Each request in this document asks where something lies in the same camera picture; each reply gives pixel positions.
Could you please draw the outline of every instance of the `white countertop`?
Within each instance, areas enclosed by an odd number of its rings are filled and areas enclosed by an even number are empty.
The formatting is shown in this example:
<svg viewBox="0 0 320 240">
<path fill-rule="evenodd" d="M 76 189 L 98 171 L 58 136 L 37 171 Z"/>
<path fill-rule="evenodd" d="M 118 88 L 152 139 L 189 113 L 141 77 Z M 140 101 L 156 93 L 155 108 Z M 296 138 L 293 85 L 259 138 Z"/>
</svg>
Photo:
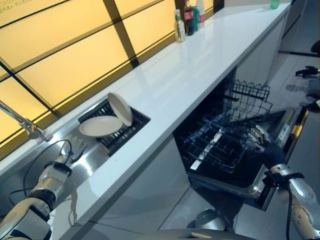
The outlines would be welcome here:
<svg viewBox="0 0 320 240">
<path fill-rule="evenodd" d="M 77 223 L 87 222 L 103 206 L 289 9 L 289 3 L 281 3 L 275 10 L 269 10 L 267 4 L 225 7 L 185 42 L 170 44 L 48 128 L 55 132 L 106 98 L 108 92 L 120 94 L 131 107 L 151 118 L 78 187 Z M 28 141 L 0 161 L 0 174 L 36 142 Z M 70 209 L 71 201 L 65 201 L 51 213 L 51 239 L 70 239 L 79 230 L 69 224 Z"/>
</svg>

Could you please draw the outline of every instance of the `sink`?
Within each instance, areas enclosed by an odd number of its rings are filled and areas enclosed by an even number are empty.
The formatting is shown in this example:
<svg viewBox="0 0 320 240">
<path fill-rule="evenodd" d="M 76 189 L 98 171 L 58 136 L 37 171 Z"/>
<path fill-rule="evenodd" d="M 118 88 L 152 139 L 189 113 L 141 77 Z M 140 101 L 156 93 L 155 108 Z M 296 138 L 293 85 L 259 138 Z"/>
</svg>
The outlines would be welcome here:
<svg viewBox="0 0 320 240">
<path fill-rule="evenodd" d="M 46 147 L 58 140 L 65 139 L 68 135 L 77 136 L 82 139 L 86 144 L 82 157 L 71 165 L 72 174 L 65 182 L 64 191 L 57 199 L 55 206 L 57 207 L 63 202 L 72 192 L 74 192 L 86 179 L 94 174 L 94 172 L 105 163 L 111 155 L 113 155 L 118 149 L 120 149 L 130 138 L 132 138 L 145 124 L 150 121 L 150 118 L 144 116 L 134 108 L 131 108 L 133 114 L 132 126 L 123 126 L 113 136 L 107 136 L 103 138 L 94 138 L 83 135 L 79 131 L 80 124 L 88 118 L 101 116 L 101 115 L 113 115 L 114 113 L 110 108 L 108 99 L 97 104 L 91 110 L 75 117 L 68 124 L 57 132 L 50 142 L 44 142 L 39 145 L 34 151 L 24 156 L 19 161 L 19 166 L 16 170 L 7 174 L 6 176 L 0 176 L 0 216 L 8 213 L 13 205 L 8 199 L 8 194 L 13 191 L 21 190 L 23 188 L 24 175 L 31 163 L 31 161 Z M 46 150 L 38 160 L 33 164 L 30 169 L 27 179 L 26 187 L 32 188 L 38 183 L 38 178 L 44 166 L 54 161 L 60 152 L 60 149 L 64 142 L 59 142 Z M 11 199 L 14 203 L 18 203 L 24 198 L 23 191 L 17 192 L 11 195 Z"/>
</svg>

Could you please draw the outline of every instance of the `cable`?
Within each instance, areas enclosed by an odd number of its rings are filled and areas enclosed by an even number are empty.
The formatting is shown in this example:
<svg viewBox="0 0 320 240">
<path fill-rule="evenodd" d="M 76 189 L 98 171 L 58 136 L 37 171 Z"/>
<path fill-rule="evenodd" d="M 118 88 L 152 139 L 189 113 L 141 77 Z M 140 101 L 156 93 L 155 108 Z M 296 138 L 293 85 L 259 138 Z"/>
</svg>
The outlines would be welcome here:
<svg viewBox="0 0 320 240">
<path fill-rule="evenodd" d="M 64 162 L 64 164 L 66 164 L 66 162 L 69 160 L 70 156 L 71 156 L 71 153 L 72 153 L 72 144 L 71 142 L 68 140 L 68 139 L 62 139 L 62 140 L 59 140 L 59 141 L 56 141 L 54 143 L 52 143 L 51 145 L 47 146 L 45 149 L 43 149 L 31 162 L 30 166 L 28 167 L 28 169 L 26 170 L 25 174 L 24 174 L 24 177 L 23 177 L 23 182 L 22 182 L 22 185 L 23 185 L 23 193 L 24 193 L 24 196 L 26 197 L 27 196 L 27 190 L 26 190 L 26 179 L 27 179 L 27 175 L 31 169 L 31 167 L 33 166 L 33 164 L 39 159 L 39 157 L 46 151 L 48 150 L 50 147 L 52 147 L 53 145 L 59 143 L 59 142 L 67 142 L 69 143 L 70 145 L 70 150 L 69 150 L 69 153 L 68 153 L 68 158 L 66 159 L 66 161 Z"/>
<path fill-rule="evenodd" d="M 292 193 L 290 191 L 290 184 L 286 184 L 283 186 L 283 188 L 288 192 L 289 194 L 289 206 L 288 206 L 288 213 L 286 217 L 286 227 L 285 227 L 285 236 L 286 240 L 290 240 L 290 217 L 291 217 L 291 210 L 292 210 Z"/>
<path fill-rule="evenodd" d="M 34 188 L 34 187 L 29 187 L 29 188 L 27 188 L 27 189 L 25 189 L 25 190 L 31 190 L 31 189 L 33 189 L 33 188 Z M 12 194 L 15 194 L 15 193 L 22 192 L 22 191 L 23 191 L 23 189 L 16 190 L 16 191 L 12 191 L 12 192 L 10 192 L 10 193 L 7 195 L 7 198 L 8 198 L 8 200 L 9 200 L 9 202 L 10 202 L 13 206 L 15 206 L 16 204 L 15 204 L 15 202 L 12 200 L 11 195 L 12 195 Z"/>
</svg>

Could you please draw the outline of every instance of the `dish drying rack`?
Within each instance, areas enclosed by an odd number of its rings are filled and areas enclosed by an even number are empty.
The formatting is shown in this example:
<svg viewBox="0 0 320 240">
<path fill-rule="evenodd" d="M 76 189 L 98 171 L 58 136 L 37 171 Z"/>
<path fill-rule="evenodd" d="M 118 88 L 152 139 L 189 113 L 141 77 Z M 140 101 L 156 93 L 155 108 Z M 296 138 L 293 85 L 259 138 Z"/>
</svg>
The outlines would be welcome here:
<svg viewBox="0 0 320 240">
<path fill-rule="evenodd" d="M 131 126 L 122 125 L 122 127 L 107 136 L 97 137 L 96 140 L 101 143 L 107 150 L 108 156 L 111 157 L 117 150 L 119 150 L 127 141 L 129 141 L 140 129 L 142 129 L 149 121 L 150 118 L 143 115 L 141 112 L 130 107 L 133 115 L 133 122 Z M 84 121 L 99 117 L 99 116 L 114 116 L 116 114 L 112 110 L 109 100 L 106 99 L 98 104 L 94 109 L 81 116 L 78 121 L 83 123 Z"/>
<path fill-rule="evenodd" d="M 233 173 L 247 150 L 242 139 L 254 124 L 250 119 L 259 116 L 261 124 L 270 112 L 269 93 L 266 85 L 239 80 L 227 83 L 222 100 L 210 103 L 202 118 L 184 126 L 176 137 L 186 169 L 196 172 L 209 164 Z"/>
</svg>

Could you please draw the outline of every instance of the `dishwasher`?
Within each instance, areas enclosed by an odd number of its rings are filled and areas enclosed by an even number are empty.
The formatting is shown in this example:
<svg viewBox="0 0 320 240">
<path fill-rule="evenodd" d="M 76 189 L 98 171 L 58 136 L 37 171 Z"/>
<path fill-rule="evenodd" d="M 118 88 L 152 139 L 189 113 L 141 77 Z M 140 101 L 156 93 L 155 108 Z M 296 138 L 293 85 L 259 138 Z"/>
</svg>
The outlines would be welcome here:
<svg viewBox="0 0 320 240">
<path fill-rule="evenodd" d="M 308 116 L 305 108 L 272 111 L 267 85 L 235 80 L 233 69 L 173 132 L 191 183 L 266 210 L 274 193 L 263 183 L 267 168 L 242 140 L 262 126 L 285 153 L 294 149 Z"/>
</svg>

